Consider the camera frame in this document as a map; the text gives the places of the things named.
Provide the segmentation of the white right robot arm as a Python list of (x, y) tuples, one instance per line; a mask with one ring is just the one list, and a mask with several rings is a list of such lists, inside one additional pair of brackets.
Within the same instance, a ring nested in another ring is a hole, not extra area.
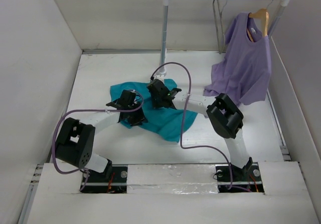
[(227, 94), (200, 96), (179, 88), (170, 90), (159, 79), (151, 81), (147, 88), (154, 108), (185, 109), (208, 117), (214, 131), (227, 145), (232, 176), (237, 180), (249, 176), (253, 161), (246, 150), (242, 134), (244, 115)]

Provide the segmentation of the grey metal hanger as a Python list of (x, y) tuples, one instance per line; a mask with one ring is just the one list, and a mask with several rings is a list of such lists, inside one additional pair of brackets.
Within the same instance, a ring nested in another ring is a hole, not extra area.
[(212, 1), (219, 54), (224, 53), (226, 48), (226, 38), (225, 38), (225, 31), (224, 31), (224, 24), (223, 24), (223, 11), (225, 6), (227, 5), (227, 2), (228, 0), (226, 0), (225, 4), (221, 7), (219, 0)]

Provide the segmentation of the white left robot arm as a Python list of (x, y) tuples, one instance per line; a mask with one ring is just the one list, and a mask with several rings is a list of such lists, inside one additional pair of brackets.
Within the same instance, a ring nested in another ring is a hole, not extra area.
[(61, 117), (54, 130), (52, 158), (56, 171), (71, 174), (84, 171), (101, 182), (112, 175), (112, 161), (93, 152), (94, 138), (100, 131), (120, 123), (131, 126), (146, 123), (140, 102), (110, 104), (110, 109), (75, 109)]

